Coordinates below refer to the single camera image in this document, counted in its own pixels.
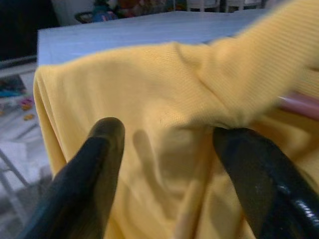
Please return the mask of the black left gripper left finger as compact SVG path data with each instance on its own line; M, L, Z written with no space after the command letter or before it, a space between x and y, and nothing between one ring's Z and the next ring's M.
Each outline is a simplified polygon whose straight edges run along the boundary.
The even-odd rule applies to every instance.
M102 239L118 183L125 127L103 118L55 175L19 239Z

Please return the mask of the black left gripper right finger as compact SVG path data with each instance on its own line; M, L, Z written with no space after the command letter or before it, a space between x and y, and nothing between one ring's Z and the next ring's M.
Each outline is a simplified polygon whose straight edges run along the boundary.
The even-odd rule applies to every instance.
M256 238L318 238L319 195L271 140L217 127L213 145Z

